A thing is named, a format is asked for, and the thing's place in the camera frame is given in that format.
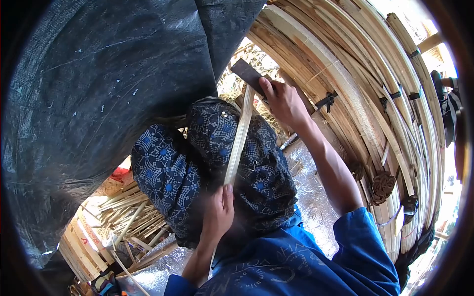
left hand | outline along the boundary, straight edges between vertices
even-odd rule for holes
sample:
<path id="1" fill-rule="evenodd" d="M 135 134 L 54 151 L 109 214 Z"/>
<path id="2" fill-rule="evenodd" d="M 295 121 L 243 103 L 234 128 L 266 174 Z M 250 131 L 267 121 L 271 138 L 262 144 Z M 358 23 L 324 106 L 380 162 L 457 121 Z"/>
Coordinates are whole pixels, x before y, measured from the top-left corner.
<path id="1" fill-rule="evenodd" d="M 232 185 L 220 186 L 209 200 L 202 223 L 201 241 L 217 246 L 234 221 Z"/>

person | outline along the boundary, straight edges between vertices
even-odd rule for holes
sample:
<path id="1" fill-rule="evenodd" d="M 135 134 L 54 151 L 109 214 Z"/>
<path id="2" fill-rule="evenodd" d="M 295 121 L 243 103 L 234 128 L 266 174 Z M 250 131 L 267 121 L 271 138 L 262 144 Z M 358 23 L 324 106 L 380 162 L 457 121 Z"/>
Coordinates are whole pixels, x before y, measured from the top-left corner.
<path id="1" fill-rule="evenodd" d="M 436 70 L 431 72 L 431 79 L 435 85 L 439 107 L 441 108 L 441 115 L 443 116 L 447 148 L 456 140 L 456 112 L 462 107 L 459 85 L 457 83 L 457 78 L 442 78 L 441 74 Z"/>
<path id="2" fill-rule="evenodd" d="M 169 276 L 164 295 L 398 295 L 394 264 L 349 169 L 294 87 L 265 78 L 259 82 L 272 114 L 298 134 L 314 159 L 328 199 L 340 215 L 333 226 L 339 250 L 328 259 L 304 229 L 295 207 L 286 223 L 212 264 L 214 250 L 235 222 L 237 199 L 226 184 L 209 199 L 199 243 L 182 274 Z"/>

black tarp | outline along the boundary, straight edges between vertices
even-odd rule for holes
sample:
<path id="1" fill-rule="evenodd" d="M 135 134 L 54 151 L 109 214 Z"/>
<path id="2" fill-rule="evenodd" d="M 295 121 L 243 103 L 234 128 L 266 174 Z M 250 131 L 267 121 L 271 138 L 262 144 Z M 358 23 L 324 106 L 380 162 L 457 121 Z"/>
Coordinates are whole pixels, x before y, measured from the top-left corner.
<path id="1" fill-rule="evenodd" d="M 1 165 L 25 251 L 42 268 L 79 204 L 153 122 L 216 95 L 265 0 L 54 1 L 18 61 Z"/>

hand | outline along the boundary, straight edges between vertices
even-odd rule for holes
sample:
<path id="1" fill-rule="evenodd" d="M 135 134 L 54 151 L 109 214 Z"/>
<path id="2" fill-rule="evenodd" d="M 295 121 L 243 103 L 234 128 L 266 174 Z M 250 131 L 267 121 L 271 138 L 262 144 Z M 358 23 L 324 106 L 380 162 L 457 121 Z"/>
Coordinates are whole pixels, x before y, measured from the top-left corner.
<path id="1" fill-rule="evenodd" d="M 278 81 L 269 82 L 266 78 L 258 80 L 270 104 L 270 112 L 276 119 L 297 131 L 311 120 L 296 88 Z"/>
<path id="2" fill-rule="evenodd" d="M 232 185 L 220 186 L 209 200 L 202 223 L 201 241 L 217 246 L 234 221 Z"/>

wooden plank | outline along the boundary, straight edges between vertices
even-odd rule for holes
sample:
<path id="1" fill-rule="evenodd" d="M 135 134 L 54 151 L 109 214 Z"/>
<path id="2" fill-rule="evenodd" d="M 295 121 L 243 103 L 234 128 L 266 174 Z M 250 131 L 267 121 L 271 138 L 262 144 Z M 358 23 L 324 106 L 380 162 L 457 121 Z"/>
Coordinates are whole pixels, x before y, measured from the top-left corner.
<path id="1" fill-rule="evenodd" d="M 77 217 L 79 218 L 79 221 L 82 223 L 82 226 L 84 227 L 89 237 L 92 239 L 92 242 L 95 244 L 95 246 L 97 247 L 101 255 L 104 257 L 104 259 L 107 261 L 107 264 L 110 265 L 114 263 L 114 260 L 110 256 L 109 252 L 104 248 L 104 246 L 102 245 L 102 242 L 99 240 L 99 238 L 96 236 L 92 228 L 87 223 L 86 219 L 84 218 L 81 208 L 77 210 Z"/>
<path id="2" fill-rule="evenodd" d="M 67 247 L 67 244 L 66 244 L 66 242 L 64 241 L 63 238 L 61 238 L 61 240 L 59 241 L 58 250 L 61 253 L 61 255 L 63 256 L 64 261 L 66 261 L 67 265 L 69 265 L 69 267 L 71 268 L 73 273 L 76 275 L 76 277 L 81 282 L 85 283 L 85 282 L 93 280 L 90 277 L 85 275 L 85 272 L 83 272 L 82 268 L 79 267 L 79 262 L 75 262 L 72 259 L 71 252 L 70 252 L 69 248 Z"/>
<path id="3" fill-rule="evenodd" d="M 423 40 L 420 44 L 418 44 L 419 52 L 425 53 L 433 47 L 436 47 L 443 43 L 443 38 L 441 34 L 438 32 L 434 35 L 429 36 L 425 40 Z"/>
<path id="4" fill-rule="evenodd" d="M 73 235 L 71 232 L 71 228 L 68 227 L 63 234 L 64 241 L 68 245 L 68 247 L 72 251 L 73 258 L 78 260 L 82 265 L 84 265 L 86 272 L 90 276 L 90 278 L 95 279 L 97 278 L 100 273 L 97 271 L 94 264 L 87 258 L 87 256 L 83 253 L 81 245 L 77 240 L 76 236 Z"/>
<path id="5" fill-rule="evenodd" d="M 82 249 L 86 251 L 86 255 L 88 255 L 89 259 L 97 265 L 97 267 L 101 271 L 105 271 L 108 268 L 108 265 L 102 260 L 102 258 L 98 255 L 98 253 L 92 248 L 89 244 L 89 240 L 82 232 L 82 229 L 77 224 L 77 218 L 74 217 L 70 223 L 72 227 L 72 233 L 77 236 L 79 242 L 81 243 Z"/>

